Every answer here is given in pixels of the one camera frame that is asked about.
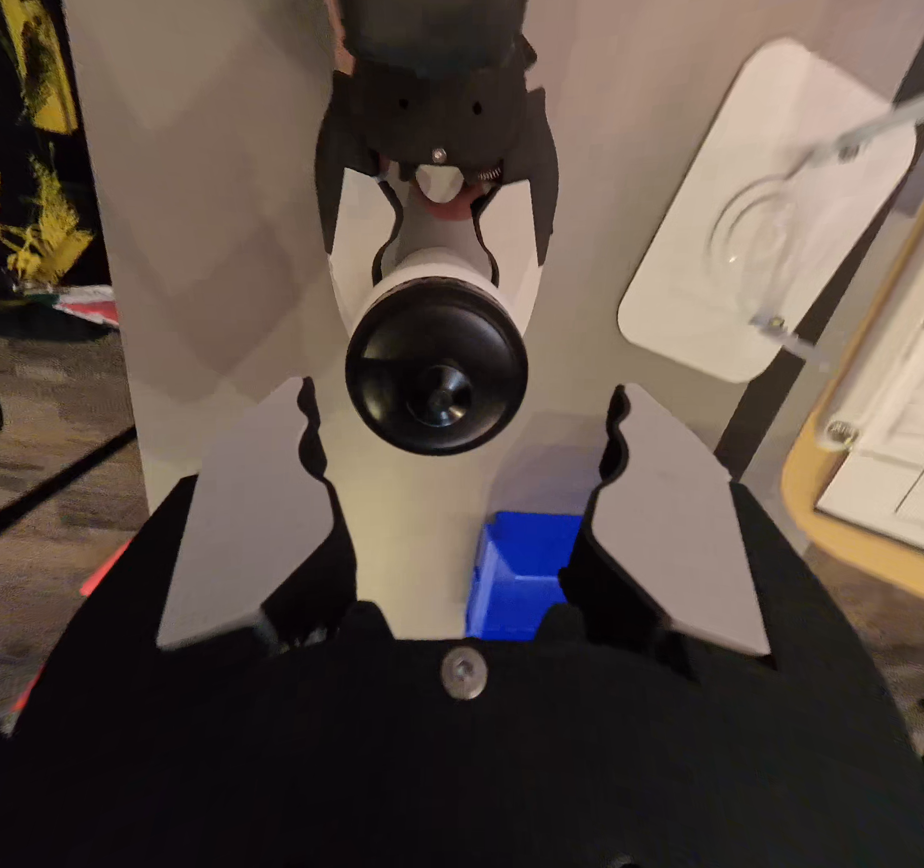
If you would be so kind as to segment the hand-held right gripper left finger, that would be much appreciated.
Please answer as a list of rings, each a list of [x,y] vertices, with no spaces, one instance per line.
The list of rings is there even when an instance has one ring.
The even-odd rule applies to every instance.
[[[178,651],[249,631],[270,643],[332,633],[357,600],[357,562],[309,377],[222,428],[194,482],[156,643]]]

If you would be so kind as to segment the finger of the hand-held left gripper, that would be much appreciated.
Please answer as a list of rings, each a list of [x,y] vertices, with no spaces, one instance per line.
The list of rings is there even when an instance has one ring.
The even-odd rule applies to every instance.
[[[491,265],[491,293],[525,336],[543,271],[529,181],[497,187],[473,222]]]
[[[403,218],[403,205],[386,177],[344,169],[328,261],[346,328],[359,323],[384,280],[384,260]]]

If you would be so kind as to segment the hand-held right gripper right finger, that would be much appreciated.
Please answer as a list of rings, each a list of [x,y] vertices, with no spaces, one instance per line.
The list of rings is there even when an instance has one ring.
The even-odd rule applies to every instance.
[[[728,471],[638,385],[615,390],[605,430],[600,482],[559,574],[589,641],[652,654],[680,635],[770,656]]]

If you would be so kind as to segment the white plastic bottle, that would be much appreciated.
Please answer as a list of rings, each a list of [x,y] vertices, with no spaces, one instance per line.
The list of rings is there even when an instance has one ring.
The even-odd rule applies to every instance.
[[[446,247],[413,251],[384,273],[383,279],[371,289],[360,293],[358,304],[344,316],[345,326],[350,331],[354,330],[366,312],[387,293],[413,281],[433,278],[455,280],[484,292],[519,326],[513,304],[491,282],[491,264],[491,257],[484,250],[470,256]]]

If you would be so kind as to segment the black bottle lid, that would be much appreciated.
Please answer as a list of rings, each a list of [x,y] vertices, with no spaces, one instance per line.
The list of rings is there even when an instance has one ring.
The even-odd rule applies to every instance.
[[[410,454],[449,457],[499,435],[526,393],[521,333],[490,294],[447,276],[388,290],[353,330],[346,388],[363,423]]]

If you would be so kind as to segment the blue plastic bin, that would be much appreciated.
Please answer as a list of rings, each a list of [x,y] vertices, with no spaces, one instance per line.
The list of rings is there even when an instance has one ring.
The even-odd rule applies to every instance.
[[[565,602],[559,582],[580,515],[499,511],[482,527],[465,613],[465,636],[531,641],[545,614]]]

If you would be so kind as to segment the person's left hand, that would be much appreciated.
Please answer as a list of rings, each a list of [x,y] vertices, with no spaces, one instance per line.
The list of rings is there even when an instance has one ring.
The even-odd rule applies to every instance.
[[[483,197],[479,184],[465,185],[450,201],[438,203],[427,197],[416,185],[414,192],[425,215],[441,222],[461,223],[471,221],[472,205]]]

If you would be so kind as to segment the orange traffic cone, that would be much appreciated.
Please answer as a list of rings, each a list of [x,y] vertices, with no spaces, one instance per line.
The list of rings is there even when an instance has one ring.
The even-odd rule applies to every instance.
[[[54,647],[128,549],[121,544],[79,583],[71,566],[2,575],[2,738],[11,738]]]

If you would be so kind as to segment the black tape strip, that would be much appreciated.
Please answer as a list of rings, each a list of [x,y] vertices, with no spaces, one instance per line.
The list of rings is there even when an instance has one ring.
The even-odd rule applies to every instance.
[[[873,216],[871,224],[861,233],[845,260],[824,286],[820,296],[797,325],[800,335],[808,342],[820,340],[841,299],[858,273],[861,263],[872,248],[872,243],[882,229],[887,216],[907,195],[912,200],[911,211],[915,211],[921,203],[922,177],[917,173],[922,167],[922,125],[917,125],[916,139],[915,153],[909,173],[899,181],[898,186],[887,197]],[[781,411],[802,369],[803,363],[795,355],[780,353],[773,359],[768,369],[745,388],[745,392],[714,449],[714,456],[729,472],[732,481],[742,481],[745,471],[768,435],[773,421]]]

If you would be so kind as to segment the white instruction sheet holder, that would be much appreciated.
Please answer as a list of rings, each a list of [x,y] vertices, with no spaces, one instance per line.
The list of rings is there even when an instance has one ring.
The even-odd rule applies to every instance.
[[[923,547],[922,290],[890,304],[865,339],[822,422],[843,455],[821,513]]]

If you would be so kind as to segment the clear round stand foot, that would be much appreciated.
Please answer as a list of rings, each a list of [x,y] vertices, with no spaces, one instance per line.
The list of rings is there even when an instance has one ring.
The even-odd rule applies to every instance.
[[[715,216],[704,243],[710,277],[723,292],[760,295],[783,271],[798,225],[794,176],[752,181]]]

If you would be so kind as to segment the red green striped object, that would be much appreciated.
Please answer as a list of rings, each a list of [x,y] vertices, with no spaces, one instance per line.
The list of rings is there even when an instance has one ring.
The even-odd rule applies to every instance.
[[[115,294],[110,285],[63,287],[52,307],[89,323],[119,329]]]

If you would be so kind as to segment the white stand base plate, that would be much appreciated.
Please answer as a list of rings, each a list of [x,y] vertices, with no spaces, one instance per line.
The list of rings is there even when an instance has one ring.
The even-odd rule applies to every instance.
[[[626,340],[728,383],[762,374],[781,350],[750,319],[779,315],[801,337],[797,325],[910,169],[916,128],[885,133],[850,161],[809,168],[804,159],[894,106],[800,42],[759,48],[725,95],[620,302]],[[709,228],[733,193],[779,174],[795,177],[790,255],[768,291],[731,296],[706,268]]]

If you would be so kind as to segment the metal stand bracket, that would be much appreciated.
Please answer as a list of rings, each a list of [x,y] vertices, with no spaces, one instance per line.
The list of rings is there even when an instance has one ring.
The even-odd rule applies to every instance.
[[[828,363],[819,354],[815,345],[798,334],[791,332],[779,315],[771,316],[766,312],[756,313],[749,325],[765,340],[778,346],[782,351],[800,359],[803,363],[814,364],[821,370],[828,370]]]
[[[804,159],[804,165],[816,168],[828,164],[831,160],[850,161],[856,158],[860,150],[869,142],[885,133],[904,126],[916,128],[923,119],[923,95],[896,104],[884,115],[847,130],[828,143],[819,144],[811,149]]]

